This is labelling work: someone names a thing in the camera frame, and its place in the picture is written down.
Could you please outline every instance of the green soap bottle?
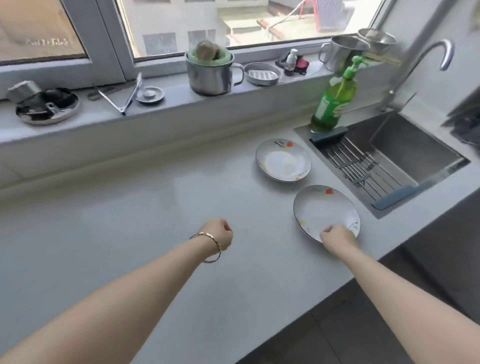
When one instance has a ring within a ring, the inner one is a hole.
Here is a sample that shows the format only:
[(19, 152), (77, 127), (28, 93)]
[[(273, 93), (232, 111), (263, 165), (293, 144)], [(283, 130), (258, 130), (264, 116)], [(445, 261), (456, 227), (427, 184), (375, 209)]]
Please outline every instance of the green soap bottle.
[(333, 77), (330, 86), (324, 92), (317, 111), (311, 118), (313, 132), (329, 131), (336, 127), (342, 110), (349, 104), (357, 92), (357, 81), (353, 78), (362, 63), (360, 56), (352, 58), (352, 65), (343, 73), (343, 77)]

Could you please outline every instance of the hand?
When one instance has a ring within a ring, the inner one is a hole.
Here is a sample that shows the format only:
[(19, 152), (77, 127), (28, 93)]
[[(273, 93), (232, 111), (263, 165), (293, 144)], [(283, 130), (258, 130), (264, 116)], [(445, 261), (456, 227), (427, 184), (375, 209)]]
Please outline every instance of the hand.
[(358, 249), (355, 235), (343, 225), (330, 225), (320, 233), (325, 248), (340, 259), (345, 252)]
[[(198, 232), (208, 232), (212, 234), (220, 245), (222, 251), (227, 250), (230, 244), (232, 244), (233, 232), (228, 222), (224, 218), (216, 218), (214, 220), (207, 221)], [(209, 246), (213, 247), (212, 254), (218, 253), (218, 246), (208, 236), (204, 236), (205, 241), (208, 241)]]

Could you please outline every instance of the faucet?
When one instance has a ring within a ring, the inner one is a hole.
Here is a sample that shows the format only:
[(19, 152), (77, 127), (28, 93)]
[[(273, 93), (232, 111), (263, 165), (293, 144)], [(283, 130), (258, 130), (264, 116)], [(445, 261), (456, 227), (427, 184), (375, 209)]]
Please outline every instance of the faucet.
[(442, 59), (442, 63), (440, 64), (440, 70), (445, 71), (448, 66), (450, 66), (450, 63), (452, 62), (453, 54), (455, 53), (455, 44), (449, 40), (449, 39), (442, 39), (439, 40), (438, 42), (433, 43), (430, 45), (427, 49), (425, 49), (422, 54), (418, 56), (418, 58), (413, 62), (412, 67), (410, 68), (410, 71), (404, 75), (401, 76), (397, 79), (397, 81), (394, 83), (390, 91), (388, 91), (387, 95), (384, 97), (384, 99), (380, 102), (380, 105), (378, 106), (379, 111), (386, 111), (388, 108), (394, 109), (395, 111), (401, 111), (402, 108), (406, 105), (398, 105), (395, 104), (393, 101), (395, 99), (396, 93), (400, 89), (400, 87), (404, 84), (404, 82), (408, 79), (408, 77), (412, 74), (412, 72), (417, 68), (419, 63), (422, 61), (422, 59), (425, 58), (425, 56), (434, 48), (437, 47), (443, 47), (444, 49), (444, 57)]

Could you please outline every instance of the metal mug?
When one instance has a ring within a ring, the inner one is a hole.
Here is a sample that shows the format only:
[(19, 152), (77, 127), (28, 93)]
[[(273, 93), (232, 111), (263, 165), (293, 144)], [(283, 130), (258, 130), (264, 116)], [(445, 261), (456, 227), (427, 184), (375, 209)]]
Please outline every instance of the metal mug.
[(233, 63), (234, 56), (230, 62), (221, 66), (203, 66), (191, 62), (185, 53), (187, 61), (187, 74), (190, 87), (197, 94), (204, 96), (216, 96), (224, 94), (232, 89), (232, 70), (231, 67), (241, 69), (241, 80), (234, 83), (234, 86), (243, 82), (244, 71), (243, 66), (239, 63)]
[[(322, 60), (325, 47), (330, 47), (330, 51)], [(333, 36), (330, 43), (322, 44), (318, 59), (329, 71), (341, 76), (347, 67), (352, 65), (352, 58), (361, 56), (368, 48), (370, 44), (361, 39), (352, 36)]]

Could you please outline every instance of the small white bottle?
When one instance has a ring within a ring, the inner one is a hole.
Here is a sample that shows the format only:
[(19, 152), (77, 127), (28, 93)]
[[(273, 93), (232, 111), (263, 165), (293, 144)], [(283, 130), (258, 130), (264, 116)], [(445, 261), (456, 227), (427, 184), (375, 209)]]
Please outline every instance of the small white bottle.
[(290, 50), (290, 54), (287, 57), (287, 61), (285, 62), (285, 75), (287, 76), (292, 76), (293, 75), (293, 70), (295, 69), (295, 66), (297, 65), (297, 53), (298, 50), (295, 48), (292, 48)]

